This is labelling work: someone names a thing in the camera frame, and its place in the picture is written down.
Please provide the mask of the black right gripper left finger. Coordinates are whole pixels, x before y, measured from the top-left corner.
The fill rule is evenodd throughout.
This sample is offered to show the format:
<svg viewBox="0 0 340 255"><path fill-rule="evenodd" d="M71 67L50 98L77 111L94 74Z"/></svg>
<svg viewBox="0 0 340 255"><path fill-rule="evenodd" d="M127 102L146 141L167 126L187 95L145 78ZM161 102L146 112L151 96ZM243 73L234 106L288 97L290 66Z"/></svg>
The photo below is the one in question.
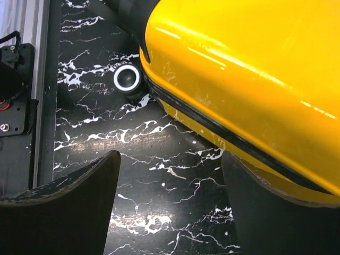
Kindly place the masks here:
<svg viewBox="0 0 340 255"><path fill-rule="evenodd" d="M103 254L121 155L24 193L1 197L1 254Z"/></svg>

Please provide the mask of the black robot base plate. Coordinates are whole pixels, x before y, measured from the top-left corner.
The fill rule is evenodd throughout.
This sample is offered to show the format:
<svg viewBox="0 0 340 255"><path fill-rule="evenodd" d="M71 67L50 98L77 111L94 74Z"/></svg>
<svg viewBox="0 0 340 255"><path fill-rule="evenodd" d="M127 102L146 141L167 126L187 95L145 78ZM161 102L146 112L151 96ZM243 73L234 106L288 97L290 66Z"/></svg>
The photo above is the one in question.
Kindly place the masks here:
<svg viewBox="0 0 340 255"><path fill-rule="evenodd" d="M19 31L1 38L1 188L33 186L37 106L31 97L35 48Z"/></svg>

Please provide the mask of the yellow Pikachu suitcase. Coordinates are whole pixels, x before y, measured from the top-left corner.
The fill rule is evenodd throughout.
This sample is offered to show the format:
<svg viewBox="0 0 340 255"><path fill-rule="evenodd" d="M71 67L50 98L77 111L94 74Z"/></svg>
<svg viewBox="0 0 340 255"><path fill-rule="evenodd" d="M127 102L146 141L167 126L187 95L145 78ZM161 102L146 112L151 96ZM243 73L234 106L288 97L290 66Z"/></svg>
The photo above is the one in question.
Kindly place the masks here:
<svg viewBox="0 0 340 255"><path fill-rule="evenodd" d="M339 1L107 1L165 112L278 192L339 205Z"/></svg>

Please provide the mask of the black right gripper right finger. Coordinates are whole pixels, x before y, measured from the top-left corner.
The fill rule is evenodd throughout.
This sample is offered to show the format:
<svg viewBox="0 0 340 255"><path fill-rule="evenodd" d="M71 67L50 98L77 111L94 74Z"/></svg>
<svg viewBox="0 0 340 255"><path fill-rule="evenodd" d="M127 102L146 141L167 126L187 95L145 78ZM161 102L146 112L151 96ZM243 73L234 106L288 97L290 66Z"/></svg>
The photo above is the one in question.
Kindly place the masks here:
<svg viewBox="0 0 340 255"><path fill-rule="evenodd" d="M243 254L339 254L339 196L287 181L229 152L222 170Z"/></svg>

